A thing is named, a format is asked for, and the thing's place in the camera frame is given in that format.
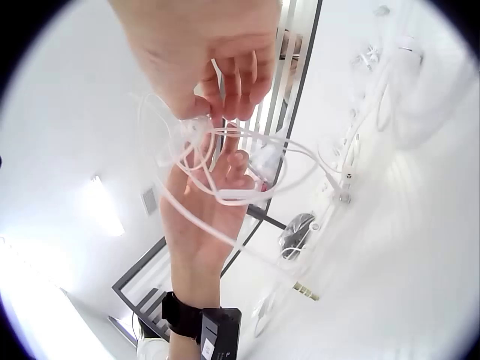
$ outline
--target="black wristband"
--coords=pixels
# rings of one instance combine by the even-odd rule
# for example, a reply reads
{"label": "black wristband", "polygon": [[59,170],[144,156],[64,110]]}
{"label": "black wristband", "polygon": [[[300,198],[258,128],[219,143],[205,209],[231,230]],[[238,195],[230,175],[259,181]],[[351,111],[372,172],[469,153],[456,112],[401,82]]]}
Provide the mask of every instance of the black wristband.
{"label": "black wristband", "polygon": [[162,300],[162,319],[175,334],[191,337],[200,344],[202,335],[202,310],[185,305],[169,291]]}

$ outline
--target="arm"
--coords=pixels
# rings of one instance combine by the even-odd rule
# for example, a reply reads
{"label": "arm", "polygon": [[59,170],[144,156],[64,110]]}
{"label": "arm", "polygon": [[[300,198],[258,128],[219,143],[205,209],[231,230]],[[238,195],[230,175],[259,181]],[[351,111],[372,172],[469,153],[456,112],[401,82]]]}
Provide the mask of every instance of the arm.
{"label": "arm", "polygon": [[[190,269],[172,264],[172,285],[177,298],[195,308],[220,307],[220,273],[192,273]],[[200,347],[195,340],[170,332],[169,360],[199,359]]]}
{"label": "arm", "polygon": [[[248,120],[275,65],[278,0],[109,0],[139,65],[179,119]],[[220,69],[225,99],[218,87]],[[200,84],[203,97],[193,89]]]}
{"label": "arm", "polygon": [[[252,189],[254,186],[253,179],[245,175],[248,154],[237,150],[239,139],[227,137],[211,171],[219,189]],[[198,170],[195,175],[200,181],[205,181],[202,170]],[[166,186],[171,194],[199,219],[232,239],[237,238],[247,213],[246,205],[219,204],[213,196],[199,190],[177,166],[172,168]],[[220,273],[232,248],[193,225],[165,198],[160,199],[160,211],[170,252],[175,296],[182,303],[199,309],[220,307]],[[170,333],[169,360],[199,358],[200,347],[195,340]]]}

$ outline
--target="ceiling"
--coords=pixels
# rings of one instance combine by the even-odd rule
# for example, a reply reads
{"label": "ceiling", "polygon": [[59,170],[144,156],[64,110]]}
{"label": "ceiling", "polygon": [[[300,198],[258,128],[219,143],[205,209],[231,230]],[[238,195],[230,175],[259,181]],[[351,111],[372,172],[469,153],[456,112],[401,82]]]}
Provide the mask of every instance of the ceiling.
{"label": "ceiling", "polygon": [[[1,110],[0,234],[56,285],[117,318],[128,309],[111,286],[163,236],[141,199],[165,175],[146,166],[140,144],[138,99],[148,91],[108,3],[76,1],[30,48]],[[114,201],[119,237],[82,206],[93,175]]]}

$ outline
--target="earbud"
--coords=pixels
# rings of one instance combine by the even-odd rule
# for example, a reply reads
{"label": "earbud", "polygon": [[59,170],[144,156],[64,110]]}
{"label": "earbud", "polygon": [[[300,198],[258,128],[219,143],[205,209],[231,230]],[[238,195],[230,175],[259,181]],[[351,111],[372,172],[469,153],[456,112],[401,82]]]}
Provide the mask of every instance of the earbud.
{"label": "earbud", "polygon": [[348,189],[357,177],[357,163],[360,156],[360,135],[355,136],[352,148],[347,154],[347,159],[342,167],[342,178],[340,180],[342,189]]}

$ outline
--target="hair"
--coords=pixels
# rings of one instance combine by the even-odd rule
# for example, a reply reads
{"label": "hair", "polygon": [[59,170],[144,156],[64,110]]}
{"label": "hair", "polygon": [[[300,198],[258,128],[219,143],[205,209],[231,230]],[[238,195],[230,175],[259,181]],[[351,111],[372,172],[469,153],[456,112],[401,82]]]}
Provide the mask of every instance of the hair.
{"label": "hair", "polygon": [[138,323],[140,324],[139,340],[141,338],[153,339],[153,338],[156,338],[156,337],[160,337],[160,336],[157,335],[157,333],[155,331],[150,329],[149,326],[147,324],[145,324],[142,319],[138,318]]}

